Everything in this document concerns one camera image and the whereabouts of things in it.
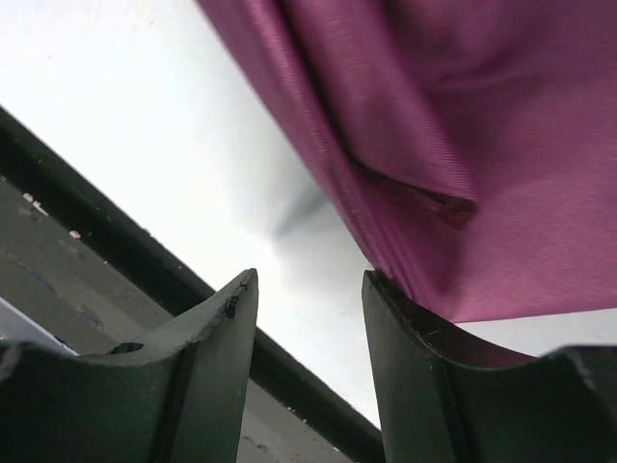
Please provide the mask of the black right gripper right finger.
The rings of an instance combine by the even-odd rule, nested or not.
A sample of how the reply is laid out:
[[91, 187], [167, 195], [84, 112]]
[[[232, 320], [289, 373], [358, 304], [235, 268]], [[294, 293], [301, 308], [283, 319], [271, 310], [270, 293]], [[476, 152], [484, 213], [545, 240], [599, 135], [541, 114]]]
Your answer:
[[531, 357], [365, 273], [362, 305], [389, 462], [612, 462], [616, 350]]

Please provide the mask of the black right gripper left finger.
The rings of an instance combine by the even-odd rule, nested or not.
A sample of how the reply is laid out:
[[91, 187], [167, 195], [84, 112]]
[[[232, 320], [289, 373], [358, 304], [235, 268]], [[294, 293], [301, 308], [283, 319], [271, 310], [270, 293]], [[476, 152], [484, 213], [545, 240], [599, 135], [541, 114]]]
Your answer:
[[232, 462], [255, 339], [258, 278], [104, 355], [1, 346], [5, 462]]

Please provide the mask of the purple satin napkin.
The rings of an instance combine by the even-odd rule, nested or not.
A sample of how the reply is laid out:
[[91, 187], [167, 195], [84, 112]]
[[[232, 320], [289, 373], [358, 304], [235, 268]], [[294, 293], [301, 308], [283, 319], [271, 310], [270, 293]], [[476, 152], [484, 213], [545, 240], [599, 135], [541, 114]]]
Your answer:
[[612, 1], [205, 1], [369, 262], [453, 322], [616, 304]]

